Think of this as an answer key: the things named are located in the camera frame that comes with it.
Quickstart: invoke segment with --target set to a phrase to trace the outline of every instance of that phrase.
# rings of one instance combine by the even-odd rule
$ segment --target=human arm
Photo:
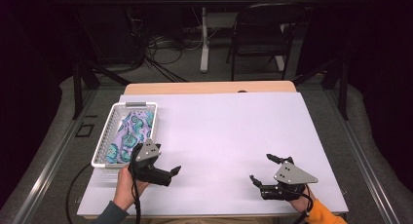
[[[303,192],[313,200],[313,208],[310,215],[306,218],[309,224],[344,224],[347,223],[340,216],[336,216],[324,206],[313,194],[310,188],[306,188]],[[300,213],[306,211],[309,200],[305,197],[300,197],[297,200],[289,201],[289,203]]]
[[[125,166],[118,172],[118,183],[113,202],[109,202],[103,213],[92,223],[114,224],[123,221],[129,215],[127,213],[128,208],[134,203],[132,185],[131,173],[128,171],[128,166]],[[140,197],[149,183],[137,180],[136,185]]]

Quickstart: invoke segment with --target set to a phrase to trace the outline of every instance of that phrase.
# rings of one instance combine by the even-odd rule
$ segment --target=human hand
[[[316,197],[314,196],[313,192],[310,190],[310,187],[306,186],[306,189],[304,189],[303,193],[310,196],[313,202],[316,200]],[[309,200],[303,196],[300,196],[300,198],[298,198],[297,200],[289,201],[292,207],[294,207],[295,210],[297,210],[298,212],[306,211],[308,202]]]
[[[140,197],[145,188],[149,186],[149,183],[139,180],[137,180],[136,182],[137,193]],[[115,197],[113,198],[113,203],[115,203],[119,208],[123,210],[128,210],[128,208],[134,203],[134,190],[132,190],[131,188],[132,185],[133,181],[131,178],[131,173],[128,171],[128,166],[125,166],[118,172],[118,183],[116,185]]]

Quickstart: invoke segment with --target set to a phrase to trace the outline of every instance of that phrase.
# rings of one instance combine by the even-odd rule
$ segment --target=silver bracket
[[[286,184],[304,184],[304,183],[317,183],[319,180],[304,171],[301,168],[298,168],[296,165],[284,162],[282,167],[277,171],[274,178],[280,182]]]
[[[159,150],[158,146],[152,141],[151,138],[146,139],[146,142],[143,143],[142,148],[140,149],[139,153],[137,154],[136,161],[144,161],[150,158],[154,158],[161,155],[161,151]]]

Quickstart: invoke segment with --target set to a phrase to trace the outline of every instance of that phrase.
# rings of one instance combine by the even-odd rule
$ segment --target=plastic basket
[[[151,111],[154,113],[154,120],[152,123],[152,130],[150,138],[155,142],[156,126],[157,126],[157,103],[155,102],[119,102],[115,103],[107,117],[99,142],[97,143],[92,158],[92,166],[94,168],[102,169],[119,169],[126,164],[109,164],[106,161],[107,151],[116,137],[119,127],[124,120],[133,111]]]

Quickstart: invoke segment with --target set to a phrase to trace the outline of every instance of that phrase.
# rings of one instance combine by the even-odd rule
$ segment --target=purple and teal fabric
[[[106,154],[108,164],[126,164],[131,160],[131,151],[137,143],[143,143],[151,135],[154,113],[131,112],[119,127],[115,140]]]

